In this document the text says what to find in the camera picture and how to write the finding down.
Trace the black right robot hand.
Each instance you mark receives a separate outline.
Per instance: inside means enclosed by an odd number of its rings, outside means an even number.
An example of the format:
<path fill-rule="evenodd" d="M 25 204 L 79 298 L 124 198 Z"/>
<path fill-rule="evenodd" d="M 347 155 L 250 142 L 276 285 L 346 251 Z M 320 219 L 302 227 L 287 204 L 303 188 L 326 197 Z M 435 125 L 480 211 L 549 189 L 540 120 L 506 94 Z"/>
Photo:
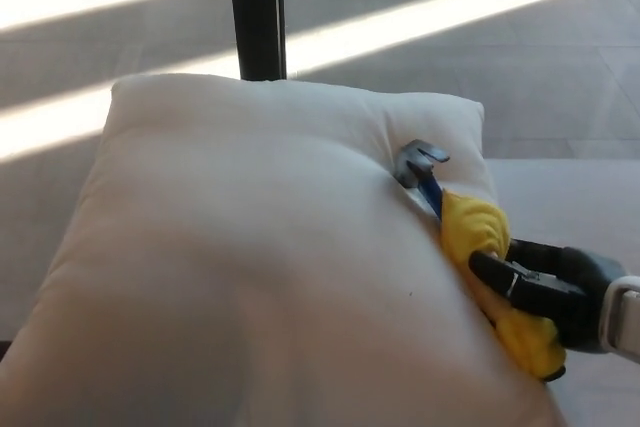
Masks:
<path fill-rule="evenodd" d="M 604 351 L 599 324 L 605 293 L 625 275 L 617 261 L 573 247 L 516 239 L 504 260 L 475 251 L 469 268 L 512 307 L 551 320 L 563 347 Z"/>

